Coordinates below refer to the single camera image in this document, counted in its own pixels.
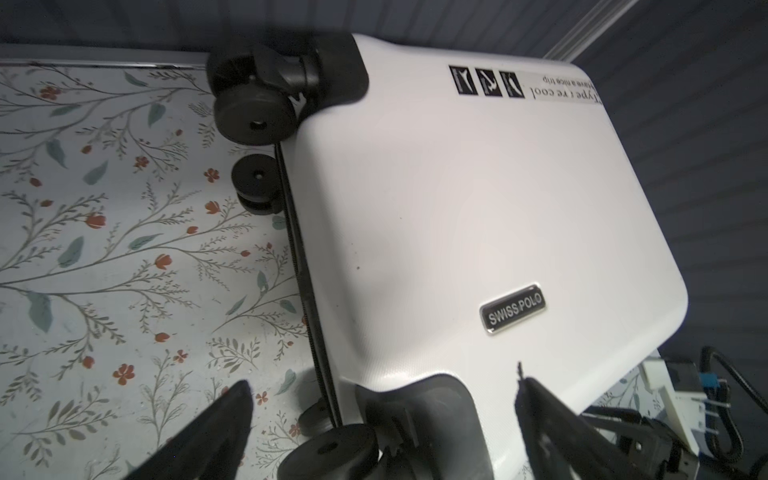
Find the cable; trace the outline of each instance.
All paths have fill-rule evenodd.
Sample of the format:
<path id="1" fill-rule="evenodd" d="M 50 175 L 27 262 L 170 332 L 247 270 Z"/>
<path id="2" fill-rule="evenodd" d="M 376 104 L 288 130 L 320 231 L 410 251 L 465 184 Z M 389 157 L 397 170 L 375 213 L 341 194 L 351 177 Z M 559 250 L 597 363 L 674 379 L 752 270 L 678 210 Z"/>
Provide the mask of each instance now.
<path id="1" fill-rule="evenodd" d="M 729 359 L 725 357 L 721 352 L 719 352 L 715 347 L 713 346 L 705 346 L 701 349 L 701 364 L 700 364 L 700 370 L 701 372 L 710 372 L 710 364 L 712 363 L 712 359 L 717 360 L 717 362 L 725 368 L 725 370 L 733 377 L 736 382 L 741 385 L 741 388 L 743 388 L 747 395 L 752 397 L 752 400 L 755 401 L 755 403 L 766 413 L 768 414 L 768 401 L 765 400 L 765 398 L 760 395 L 760 393 L 755 389 L 752 384 L 745 379 L 741 372 L 736 370 L 736 367 L 733 366 L 733 364 L 730 362 Z"/>
<path id="2" fill-rule="evenodd" d="M 752 384 L 743 377 L 732 362 L 725 357 L 720 351 L 712 346 L 705 346 L 701 350 L 701 362 L 700 371 L 709 373 L 711 372 L 712 359 L 725 368 L 725 370 L 733 377 L 736 382 L 746 391 L 746 393 L 754 400 L 754 402 L 765 412 L 768 413 L 768 402 L 760 395 Z M 730 403 L 730 387 L 726 382 L 722 382 L 717 389 L 706 388 L 704 392 L 707 394 L 707 398 L 722 403 Z M 738 462 L 744 453 L 744 440 L 739 433 L 739 429 L 736 424 L 733 423 L 733 418 L 730 416 L 730 408 L 723 406 L 713 407 L 707 405 L 708 410 L 715 410 L 720 416 L 720 420 L 723 422 L 723 427 L 728 433 L 730 438 L 730 450 L 724 451 L 720 444 L 720 439 L 717 434 L 705 433 L 704 439 L 707 442 L 707 447 L 718 460 L 723 463 L 736 463 Z M 707 427 L 714 429 L 716 419 L 707 415 Z"/>
<path id="3" fill-rule="evenodd" d="M 730 403 L 730 386 L 723 382 L 718 389 L 705 389 L 707 391 L 707 398 L 710 400 L 716 400 L 722 403 Z M 728 438 L 730 439 L 730 450 L 723 450 L 723 446 L 720 444 L 720 437 L 718 434 L 704 433 L 704 439 L 707 442 L 707 447 L 712 452 L 712 455 L 725 463 L 736 463 L 741 460 L 744 454 L 744 440 L 739 433 L 739 429 L 736 428 L 736 424 L 733 423 L 733 418 L 730 416 L 730 409 L 723 406 L 713 407 L 707 405 L 707 410 L 714 410 L 720 416 L 720 421 L 723 422 L 723 427 L 728 432 Z M 707 428 L 715 429 L 715 423 L 717 418 L 712 415 L 707 415 Z"/>

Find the black wheel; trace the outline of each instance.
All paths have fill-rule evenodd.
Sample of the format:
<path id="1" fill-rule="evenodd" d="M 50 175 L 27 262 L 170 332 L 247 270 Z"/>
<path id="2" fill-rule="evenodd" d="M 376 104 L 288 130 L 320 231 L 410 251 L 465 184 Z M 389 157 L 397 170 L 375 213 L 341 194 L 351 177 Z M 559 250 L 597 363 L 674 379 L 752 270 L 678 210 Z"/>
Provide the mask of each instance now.
<path id="1" fill-rule="evenodd" d="M 243 157 L 232 167 L 237 199 L 254 215 L 278 214 L 283 210 L 283 190 L 277 160 L 269 155 Z"/>
<path id="2" fill-rule="evenodd" d="M 205 62 L 205 73 L 214 97 L 228 88 L 249 83 L 251 76 L 256 74 L 250 42 L 235 37 L 215 48 Z"/>
<path id="3" fill-rule="evenodd" d="M 277 480 L 363 478 L 378 460 L 376 432 L 362 423 L 345 425 L 296 447 L 277 468 Z"/>
<path id="4" fill-rule="evenodd" d="M 322 435 L 333 428 L 325 399 L 318 400 L 299 415 L 299 428 L 302 435 L 310 438 Z"/>
<path id="5" fill-rule="evenodd" d="M 296 112 L 288 97 L 255 84 L 242 84 L 219 93 L 214 102 L 219 132 L 244 145 L 271 145 L 296 131 Z"/>

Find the green leaf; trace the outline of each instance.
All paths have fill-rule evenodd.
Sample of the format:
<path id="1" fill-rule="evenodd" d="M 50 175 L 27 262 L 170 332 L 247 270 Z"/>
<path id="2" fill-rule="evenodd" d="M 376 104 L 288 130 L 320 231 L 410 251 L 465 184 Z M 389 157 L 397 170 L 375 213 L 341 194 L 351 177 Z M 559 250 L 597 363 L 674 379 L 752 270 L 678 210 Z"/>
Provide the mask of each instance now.
<path id="1" fill-rule="evenodd" d="M 72 240 L 72 243 L 69 244 L 69 247 L 67 247 L 67 249 L 58 256 L 58 265 L 61 268 L 68 268 L 72 265 L 75 265 L 78 260 L 80 260 L 80 254 L 83 253 L 84 242 L 84 237 L 77 237 Z"/>
<path id="2" fill-rule="evenodd" d="M 245 297 L 246 297 L 246 296 L 244 296 L 244 297 L 243 297 L 243 298 L 241 298 L 240 300 L 236 301 L 236 302 L 235 302 L 235 304 L 234 304 L 234 305 L 232 305 L 232 308 L 230 308 L 229 310 L 227 310 L 227 313 L 226 313 L 226 314 L 227 314 L 227 315 L 232 315 L 233 313 L 235 313 L 235 312 L 237 311 L 237 309 L 239 309 L 240 307 L 242 307 L 242 306 L 243 306 L 243 302 L 245 301 Z"/>
<path id="3" fill-rule="evenodd" d="M 104 161 L 103 164 L 86 173 L 83 176 L 83 181 L 88 185 L 95 185 L 107 173 L 108 164 L 109 161 Z"/>
<path id="4" fill-rule="evenodd" d="M 138 80 L 135 76 L 129 74 L 128 72 L 125 72 L 125 81 L 131 85 L 136 85 L 137 87 L 149 86 L 147 82 Z"/>
<path id="5" fill-rule="evenodd" d="M 51 407 L 51 411 L 48 412 L 48 421 L 50 422 L 51 419 L 53 419 L 56 416 L 56 413 L 58 412 L 58 406 L 61 405 L 61 402 L 56 402 Z"/>
<path id="6" fill-rule="evenodd" d="M 290 302 L 290 300 L 281 300 L 280 306 L 291 313 L 296 313 L 296 309 L 293 308 L 293 304 Z"/>
<path id="7" fill-rule="evenodd" d="M 29 299 L 29 319 L 43 332 L 48 332 L 53 323 L 51 315 L 51 297 L 44 293 L 27 292 Z"/>
<path id="8" fill-rule="evenodd" d="M 295 381 L 296 381 L 296 373 L 293 370 L 288 369 L 288 371 L 286 372 L 286 379 L 283 380 L 283 384 L 280 386 L 280 390 L 278 390 L 275 395 L 279 395 L 281 393 L 287 392 L 290 386 L 293 385 Z"/>
<path id="9" fill-rule="evenodd" d="M 152 240 L 158 238 L 162 233 L 156 233 L 155 235 L 147 235 L 145 237 L 138 237 L 136 240 L 130 242 L 128 244 L 128 248 L 131 250 L 139 250 L 147 243 L 150 243 Z"/>
<path id="10" fill-rule="evenodd" d="M 66 157 L 66 155 L 64 155 L 64 151 L 61 149 L 61 142 L 59 142 L 57 138 L 54 138 L 53 140 L 45 144 L 45 151 L 48 152 L 48 155 L 51 158 L 56 160 L 57 164 L 61 165 L 64 168 L 67 167 L 66 165 L 64 165 L 64 158 Z"/>
<path id="11" fill-rule="evenodd" d="M 272 217 L 272 228 L 275 230 L 285 230 L 286 228 L 286 219 L 285 217 L 281 217 L 280 215 L 275 215 Z"/>
<path id="12" fill-rule="evenodd" d="M 61 417 L 67 414 L 70 410 L 72 410 L 72 407 L 74 406 L 74 400 L 70 400 L 67 405 L 64 406 L 63 409 L 58 413 L 58 418 L 61 420 Z"/>
<path id="13" fill-rule="evenodd" d="M 160 120 L 163 115 L 165 115 L 165 106 L 161 104 L 152 104 L 152 106 L 149 107 L 149 116 L 147 117 L 148 126 L 151 127 L 152 124 Z"/>
<path id="14" fill-rule="evenodd" d="M 80 105 L 65 105 L 64 107 L 54 109 L 51 112 L 51 116 L 57 117 L 59 115 L 66 115 L 73 110 L 77 110 L 78 108 L 80 108 Z"/>
<path id="15" fill-rule="evenodd" d="M 266 275 L 264 275 L 264 272 L 259 271 L 259 274 L 256 275 L 256 285 L 259 286 L 259 291 L 261 293 L 265 293 L 270 289 L 270 285 L 266 281 Z"/>
<path id="16" fill-rule="evenodd" d="M 78 430 L 68 430 L 69 436 L 71 436 L 75 440 L 85 440 L 85 435 L 82 434 L 82 432 L 79 432 Z"/>

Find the red flower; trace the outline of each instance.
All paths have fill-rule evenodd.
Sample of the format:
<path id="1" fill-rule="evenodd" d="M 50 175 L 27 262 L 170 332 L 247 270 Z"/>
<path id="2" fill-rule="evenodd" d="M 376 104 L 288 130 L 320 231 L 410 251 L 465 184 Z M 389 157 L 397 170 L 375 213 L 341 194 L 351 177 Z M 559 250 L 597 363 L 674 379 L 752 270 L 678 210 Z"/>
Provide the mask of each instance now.
<path id="1" fill-rule="evenodd" d="M 174 361 L 179 363 L 184 363 L 184 359 L 186 359 L 190 354 L 184 353 L 183 350 L 179 350 L 178 355 L 174 355 Z"/>
<path id="2" fill-rule="evenodd" d="M 40 90 L 40 97 L 47 98 L 48 100 L 56 100 L 56 95 L 60 95 L 61 90 L 51 85 Z"/>
<path id="3" fill-rule="evenodd" d="M 134 164 L 134 167 L 136 167 L 137 171 L 141 170 L 147 165 L 149 165 L 149 160 L 147 160 L 146 157 L 136 157 L 136 163 Z"/>
<path id="4" fill-rule="evenodd" d="M 214 180 L 219 180 L 219 171 L 214 170 L 213 168 L 209 168 L 207 172 L 205 172 L 203 175 L 208 177 L 208 181 L 213 183 Z"/>
<path id="5" fill-rule="evenodd" d="M 170 265 L 170 255 L 161 253 L 158 258 L 154 259 L 154 265 L 160 270 L 165 270 L 165 267 Z"/>
<path id="6" fill-rule="evenodd" d="M 209 215 L 218 214 L 221 212 L 221 209 L 219 208 L 219 202 L 214 201 L 210 201 L 205 204 L 205 209 L 208 210 Z"/>
<path id="7" fill-rule="evenodd" d="M 104 215 L 90 214 L 85 219 L 85 224 L 96 230 L 102 228 L 106 223 L 107 218 Z"/>
<path id="8" fill-rule="evenodd" d="M 128 380 L 136 376 L 134 374 L 134 366 L 122 364 L 119 369 L 112 372 L 112 376 L 118 379 L 120 385 L 125 385 L 128 383 Z"/>

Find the black cable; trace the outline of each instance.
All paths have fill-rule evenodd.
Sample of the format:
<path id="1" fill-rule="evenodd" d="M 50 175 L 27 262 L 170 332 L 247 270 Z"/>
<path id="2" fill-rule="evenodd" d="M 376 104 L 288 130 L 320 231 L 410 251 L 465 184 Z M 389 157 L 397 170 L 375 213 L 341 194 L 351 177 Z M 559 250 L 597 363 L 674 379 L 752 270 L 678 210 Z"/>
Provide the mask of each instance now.
<path id="1" fill-rule="evenodd" d="M 707 397 L 710 400 L 715 400 L 722 403 L 730 403 L 730 386 L 727 383 L 721 383 L 718 389 L 704 389 L 707 392 Z M 744 454 L 744 440 L 739 433 L 739 429 L 736 428 L 736 424 L 733 423 L 733 418 L 730 416 L 730 409 L 723 406 L 707 405 L 708 411 L 715 411 L 720 416 L 720 421 L 723 423 L 723 427 L 728 432 L 728 438 L 730 439 L 730 449 L 725 450 L 720 442 L 720 437 L 715 433 L 704 433 L 704 439 L 707 442 L 707 447 L 718 460 L 725 463 L 736 463 L 741 460 Z M 717 418 L 712 415 L 707 415 L 706 418 L 707 428 L 715 429 Z"/>
<path id="2" fill-rule="evenodd" d="M 701 350 L 701 362 L 699 364 L 700 371 L 709 373 L 711 372 L 712 368 L 712 359 L 717 360 L 717 362 L 725 368 L 725 370 L 733 377 L 736 382 L 741 385 L 741 387 L 746 391 L 746 393 L 752 398 L 752 400 L 755 401 L 755 403 L 765 412 L 768 413 L 768 402 L 763 398 L 762 395 L 760 395 L 759 392 L 755 389 L 752 384 L 743 377 L 741 372 L 739 372 L 736 367 L 731 363 L 731 361 L 725 357 L 721 352 L 719 352 L 717 349 L 715 349 L 712 346 L 705 346 Z M 720 385 L 720 388 L 712 389 L 712 388 L 705 388 L 704 392 L 707 394 L 707 398 L 709 400 L 713 400 L 716 402 L 722 402 L 722 403 L 730 403 L 730 387 L 727 383 L 722 383 Z M 736 427 L 736 424 L 733 423 L 733 418 L 730 416 L 730 408 L 724 407 L 724 406 L 712 406 L 711 404 L 707 404 L 707 410 L 708 411 L 715 411 L 720 416 L 720 420 L 723 423 L 723 427 L 726 429 L 726 432 L 728 433 L 728 437 L 730 438 L 730 450 L 725 451 L 723 450 L 722 445 L 720 444 L 720 439 L 716 434 L 713 433 L 705 433 L 704 438 L 707 442 L 707 447 L 712 452 L 712 455 L 714 455 L 718 460 L 725 463 L 736 463 L 738 462 L 743 453 L 744 453 L 744 441 L 741 437 L 741 434 L 739 433 L 739 429 Z M 714 429 L 716 419 L 711 416 L 707 415 L 707 427 L 710 429 Z"/>
<path id="3" fill-rule="evenodd" d="M 766 413 L 768 414 L 768 401 L 765 400 L 765 398 L 760 395 L 760 392 L 755 389 L 755 387 L 749 382 L 749 380 L 745 379 L 741 372 L 736 370 L 736 367 L 733 366 L 733 364 L 730 362 L 729 359 L 725 357 L 721 352 L 719 352 L 715 347 L 713 346 L 705 346 L 701 349 L 701 363 L 700 363 L 700 370 L 701 372 L 710 372 L 711 368 L 710 365 L 712 363 L 712 359 L 717 360 L 717 362 L 725 368 L 725 370 L 733 377 L 736 382 L 741 385 L 741 388 L 743 388 L 747 395 L 752 397 L 752 400 L 755 401 L 755 403 Z"/>
<path id="4" fill-rule="evenodd" d="M 744 473 L 738 468 L 722 463 L 720 460 L 703 453 L 699 454 L 699 464 L 712 472 L 721 473 L 731 480 L 755 480 L 755 477 L 752 475 Z"/>

